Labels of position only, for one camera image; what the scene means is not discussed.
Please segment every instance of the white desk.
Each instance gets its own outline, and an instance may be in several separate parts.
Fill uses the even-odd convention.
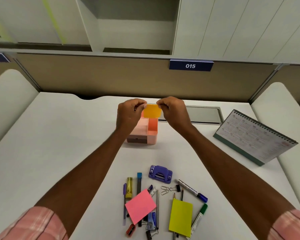
[[[23,211],[33,206],[60,178],[95,150],[115,128],[116,111],[128,97],[104,96],[81,100],[71,94],[41,92],[0,142],[0,232]],[[157,99],[145,98],[148,103]],[[255,118],[248,103],[186,100],[187,105],[220,107],[226,118],[237,109]],[[220,149],[259,175],[297,209],[300,204],[276,159],[258,167],[212,137],[216,125],[195,125]],[[143,173],[142,189],[160,182],[149,179],[150,165],[161,165],[208,197],[208,210],[193,239],[256,239],[223,196],[190,145],[166,122],[158,125],[156,145],[124,144],[117,154],[97,194],[71,239],[125,239],[130,225],[123,221],[122,187],[127,177]],[[202,202],[188,192],[184,200],[193,204],[193,218]],[[160,196],[159,235],[170,239],[168,231],[172,193]],[[146,239],[136,229],[133,239]]]

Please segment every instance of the right hand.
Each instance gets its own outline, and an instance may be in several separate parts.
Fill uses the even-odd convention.
[[[157,101],[157,105],[162,109],[169,125],[178,133],[182,134],[193,127],[183,100],[170,96]]]

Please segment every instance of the pink plaid sleeve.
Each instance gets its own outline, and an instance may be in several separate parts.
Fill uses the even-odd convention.
[[[300,211],[282,214],[270,229],[268,240],[300,240]]]
[[[0,234],[0,240],[18,239],[68,240],[68,235],[60,218],[52,210],[35,206]]]

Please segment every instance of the pink desk organizer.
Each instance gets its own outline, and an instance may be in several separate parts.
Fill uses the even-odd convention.
[[[156,144],[158,135],[158,118],[141,118],[127,138],[129,143]]]

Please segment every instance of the orange sticky note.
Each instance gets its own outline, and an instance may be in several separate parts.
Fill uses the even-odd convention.
[[[141,191],[136,197],[127,202],[125,206],[135,225],[156,208],[156,204],[147,189]]]
[[[157,104],[147,104],[143,110],[143,117],[145,118],[159,118],[161,116],[161,109]]]

